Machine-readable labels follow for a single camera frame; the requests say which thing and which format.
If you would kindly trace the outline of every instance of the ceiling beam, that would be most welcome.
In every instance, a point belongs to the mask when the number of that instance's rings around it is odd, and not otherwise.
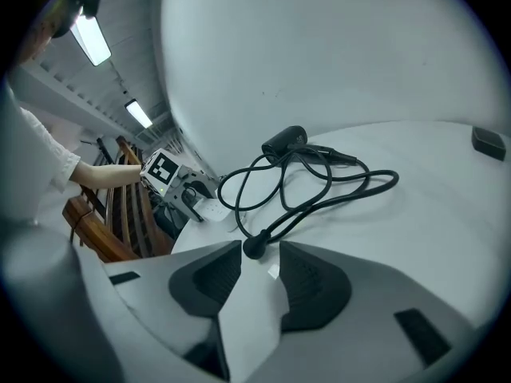
[[[18,67],[10,75],[11,88],[20,101],[26,102],[49,113],[79,124],[94,132],[108,136],[124,136],[137,146],[147,147],[143,140],[136,138],[107,116],[87,104],[78,95],[69,91],[37,63]]]
[[[169,118],[171,115],[172,115],[172,114],[171,114],[170,112],[163,112],[161,115],[157,116],[156,118],[154,118],[154,119],[152,120],[152,123],[153,123],[153,124],[150,126],[150,128],[151,128],[151,127],[153,127],[153,126],[157,126],[158,124],[160,124],[161,122],[163,122],[164,120],[166,120],[167,118]],[[138,132],[138,133],[136,134],[136,136],[135,136],[135,137],[136,137],[136,138],[138,138],[138,137],[139,137],[139,135],[141,135],[142,133],[144,133],[145,135],[148,135],[148,133],[149,133],[149,129],[147,128],[147,129],[144,129],[144,130],[143,130],[143,131],[141,131],[141,132]]]

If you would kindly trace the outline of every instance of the white wall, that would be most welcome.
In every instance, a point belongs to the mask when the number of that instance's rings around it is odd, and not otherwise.
[[[183,146],[183,152],[179,155],[171,155],[172,162],[175,164],[183,164],[184,166],[188,166],[189,168],[197,171],[204,172],[205,167],[200,164],[200,161],[193,155],[192,150],[186,145],[186,142],[181,141],[181,145]]]
[[[92,132],[89,129],[83,128],[78,124],[63,119],[59,116],[53,115],[47,111],[28,104],[26,102],[19,102],[20,106],[33,113],[35,117],[41,121],[45,126],[46,130],[51,136],[64,148],[75,152],[81,147],[81,140],[94,143],[98,138],[97,133]]]
[[[115,163],[117,153],[119,152],[119,144],[115,139],[113,139],[111,136],[103,136],[101,138],[103,140],[103,145],[106,148],[106,151],[110,154],[110,157],[113,159],[113,162]]]
[[[81,160],[87,164],[94,164],[94,161],[99,155],[99,148],[92,144],[81,144],[73,153],[79,155]]]
[[[18,101],[24,104],[45,109],[55,116],[98,134],[114,137],[122,135],[138,146],[147,145],[87,104],[85,100],[71,93],[35,61],[29,61],[23,66],[13,69],[9,75],[9,83]]]
[[[290,124],[511,133],[509,75],[461,0],[162,0],[160,25],[173,116],[216,174]]]

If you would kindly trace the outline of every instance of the white sleeve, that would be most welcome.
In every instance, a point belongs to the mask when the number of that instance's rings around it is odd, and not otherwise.
[[[74,153],[64,148],[64,146],[59,144],[50,135],[50,133],[46,130],[39,119],[33,115],[32,112],[22,108],[22,114],[25,117],[25,120],[29,123],[30,127],[38,134],[40,138],[43,139],[45,145],[48,146],[48,149],[58,160],[58,170],[53,175],[51,183],[60,192],[63,192],[67,182],[69,181],[69,178],[71,177],[71,174],[73,174],[74,169],[80,161],[80,156],[75,155]]]

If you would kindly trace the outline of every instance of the black cable plug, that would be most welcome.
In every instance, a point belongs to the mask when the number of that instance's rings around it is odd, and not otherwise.
[[[250,237],[243,243],[243,251],[250,259],[260,259],[266,251],[266,245],[271,234],[268,230],[262,230],[255,237]]]
[[[331,149],[327,160],[329,163],[342,163],[349,166],[355,166],[357,164],[357,158],[354,156],[346,155],[341,152],[337,152],[335,149]]]

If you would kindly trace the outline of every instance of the person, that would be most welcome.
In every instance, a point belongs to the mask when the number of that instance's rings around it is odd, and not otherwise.
[[[50,0],[26,33],[15,66],[21,65],[41,54],[52,38],[69,32],[79,13],[77,0]],[[91,189],[116,188],[140,181],[140,165],[91,166],[59,144],[37,117],[26,109],[19,109],[31,127],[55,159],[51,184],[63,192],[69,180]]]

